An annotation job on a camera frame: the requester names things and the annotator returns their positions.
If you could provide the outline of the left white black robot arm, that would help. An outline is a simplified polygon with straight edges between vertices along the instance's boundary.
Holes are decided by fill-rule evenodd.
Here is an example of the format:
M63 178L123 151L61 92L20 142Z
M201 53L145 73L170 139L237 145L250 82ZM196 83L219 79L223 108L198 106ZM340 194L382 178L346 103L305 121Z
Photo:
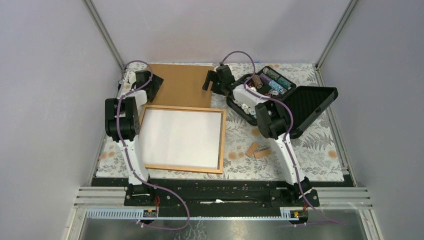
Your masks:
M148 206L155 200L155 190L141 156L139 108L151 103L164 79L149 70L135 72L135 81L128 93L105 100L105 133L117 143L128 171L126 198L136 198Z

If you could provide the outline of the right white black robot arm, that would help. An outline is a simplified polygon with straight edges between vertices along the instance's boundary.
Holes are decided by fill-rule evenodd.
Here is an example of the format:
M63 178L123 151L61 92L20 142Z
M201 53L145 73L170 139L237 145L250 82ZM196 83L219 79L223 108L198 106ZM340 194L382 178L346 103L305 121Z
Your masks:
M301 205L311 192L312 185L300 170L290 140L294 116L283 99L291 94L296 85L265 66L258 72L245 74L236 80L228 65L220 65L206 74L203 90L226 97L226 104L260 134L271 139L277 158L285 171L289 184L287 201L293 206Z

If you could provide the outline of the brown cardboard backing board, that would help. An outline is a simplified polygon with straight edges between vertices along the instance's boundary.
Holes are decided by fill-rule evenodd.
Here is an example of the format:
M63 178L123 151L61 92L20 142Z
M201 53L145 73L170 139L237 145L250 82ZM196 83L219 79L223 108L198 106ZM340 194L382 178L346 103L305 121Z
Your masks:
M210 108L212 93L203 90L212 66L152 64L153 73L163 79L152 105Z

